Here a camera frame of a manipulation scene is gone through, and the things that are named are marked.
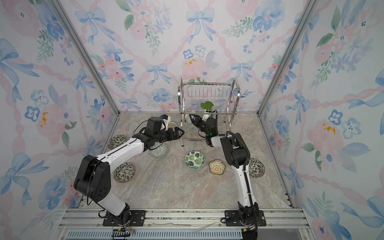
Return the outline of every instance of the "wall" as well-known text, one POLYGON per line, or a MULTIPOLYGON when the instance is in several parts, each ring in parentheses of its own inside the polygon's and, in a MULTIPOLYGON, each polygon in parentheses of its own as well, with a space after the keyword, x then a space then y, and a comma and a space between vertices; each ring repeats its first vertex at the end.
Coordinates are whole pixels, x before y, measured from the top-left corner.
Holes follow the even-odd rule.
POLYGON ((51 239, 115 116, 41 0, 0 6, 0 239, 51 239))
POLYGON ((125 111, 178 111, 181 77, 184 82, 237 77, 238 109, 257 110, 306 2, 61 1, 125 111))
POLYGON ((384 239, 383 10, 383 1, 320 0, 262 113, 317 240, 384 239))

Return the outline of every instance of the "light green patterned plate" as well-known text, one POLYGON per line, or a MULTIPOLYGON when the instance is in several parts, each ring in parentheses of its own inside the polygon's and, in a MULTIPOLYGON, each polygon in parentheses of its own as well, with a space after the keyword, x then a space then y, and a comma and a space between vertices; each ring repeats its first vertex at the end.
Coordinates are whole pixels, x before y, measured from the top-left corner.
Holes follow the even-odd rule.
POLYGON ((205 163, 204 155, 198 151, 191 151, 187 153, 184 160, 185 164, 190 169, 199 169, 205 163))

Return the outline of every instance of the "marble floor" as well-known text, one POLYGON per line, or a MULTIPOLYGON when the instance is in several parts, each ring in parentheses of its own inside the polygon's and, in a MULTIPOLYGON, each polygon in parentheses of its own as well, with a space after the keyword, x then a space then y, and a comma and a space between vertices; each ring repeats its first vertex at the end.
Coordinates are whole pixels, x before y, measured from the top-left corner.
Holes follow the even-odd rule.
MULTIPOLYGON (((159 113, 121 114, 114 135, 124 135, 129 139, 137 125, 159 113)), ((171 120, 180 125, 180 114, 168 114, 171 120)), ((262 177, 250 177, 253 193, 260 208, 288 208, 284 190, 279 181, 271 155, 256 114, 238 114, 231 127, 239 132, 251 152, 251 157, 259 159, 265 166, 262 177)), ((131 180, 118 183, 113 175, 112 189, 131 208, 237 208, 238 193, 235 177, 227 164, 221 148, 209 147, 205 142, 181 140, 166 142, 168 152, 161 159, 151 157, 146 151, 129 159, 136 172, 131 180), (190 151, 200 151, 206 164, 200 169, 189 169, 184 162, 190 151), (220 159, 226 169, 222 175, 212 174, 209 162, 220 159)), ((98 207, 92 203, 88 207, 98 207)))

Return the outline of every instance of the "metal bracket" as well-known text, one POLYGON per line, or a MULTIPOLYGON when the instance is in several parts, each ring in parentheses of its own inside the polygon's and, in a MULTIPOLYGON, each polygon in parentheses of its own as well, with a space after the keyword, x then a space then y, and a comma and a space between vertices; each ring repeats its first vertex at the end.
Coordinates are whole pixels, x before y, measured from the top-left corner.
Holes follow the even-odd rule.
MULTIPOLYGON (((129 226, 131 227, 142 227, 144 225, 145 220, 145 210, 130 210, 131 213, 131 223, 129 226)), ((121 227, 117 222, 114 222, 113 216, 111 213, 107 212, 104 221, 103 221, 104 227, 121 227)))
MULTIPOLYGON (((257 226, 266 226, 266 221, 264 217, 264 212, 259 210, 260 214, 258 217, 256 217, 257 226)), ((244 225, 240 222, 239 213, 237 210, 226 210, 224 211, 225 218, 222 218, 222 221, 225 220, 225 224, 227 227, 243 227, 244 225)))

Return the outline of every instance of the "metal dish rack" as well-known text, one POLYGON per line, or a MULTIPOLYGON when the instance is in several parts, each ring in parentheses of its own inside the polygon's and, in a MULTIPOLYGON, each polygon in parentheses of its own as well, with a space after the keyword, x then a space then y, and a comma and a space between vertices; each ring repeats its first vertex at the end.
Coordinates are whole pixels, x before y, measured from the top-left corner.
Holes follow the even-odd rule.
POLYGON ((200 104, 206 101, 213 103, 213 113, 211 114, 218 115, 217 129, 219 134, 230 131, 240 99, 240 86, 237 78, 232 83, 183 83, 183 79, 181 79, 177 94, 181 113, 180 127, 185 131, 184 136, 181 138, 182 146, 184 146, 184 140, 205 140, 203 138, 205 134, 199 132, 199 129, 190 121, 187 122, 187 115, 198 114, 203 116, 205 111, 200 104))

